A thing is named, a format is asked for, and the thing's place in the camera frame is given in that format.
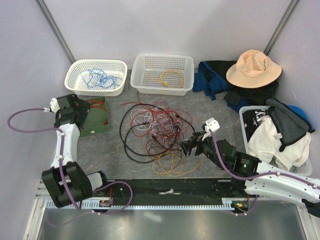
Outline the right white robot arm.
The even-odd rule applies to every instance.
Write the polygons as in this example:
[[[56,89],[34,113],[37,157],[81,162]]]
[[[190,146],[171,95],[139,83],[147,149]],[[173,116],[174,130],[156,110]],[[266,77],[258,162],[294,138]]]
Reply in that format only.
[[[261,161],[247,153],[237,151],[227,140],[203,138],[195,132],[181,140],[179,146],[185,156],[192,150],[204,155],[231,176],[229,191],[235,197],[243,194],[278,199],[306,208],[310,215],[320,216],[320,180],[287,172]]]

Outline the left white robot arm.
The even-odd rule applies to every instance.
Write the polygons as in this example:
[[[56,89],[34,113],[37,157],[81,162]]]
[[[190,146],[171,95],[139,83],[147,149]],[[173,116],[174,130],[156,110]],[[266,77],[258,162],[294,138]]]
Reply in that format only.
[[[110,191],[102,171],[85,174],[77,163],[78,140],[90,108],[90,102],[75,94],[52,98],[50,102],[57,142],[52,164],[41,178],[58,208],[73,205],[80,210],[82,201],[91,198],[93,192],[104,197]]]

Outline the red ethernet cable large loop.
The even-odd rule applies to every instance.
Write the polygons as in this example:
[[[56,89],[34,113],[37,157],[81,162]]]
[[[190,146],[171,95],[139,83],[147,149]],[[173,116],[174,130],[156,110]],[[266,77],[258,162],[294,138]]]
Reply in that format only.
[[[91,103],[92,109],[101,109],[104,112],[105,120],[103,122],[103,125],[107,125],[109,122],[108,122],[108,115],[107,115],[108,111],[104,106],[105,102],[99,101],[99,100],[88,100],[88,102]]]

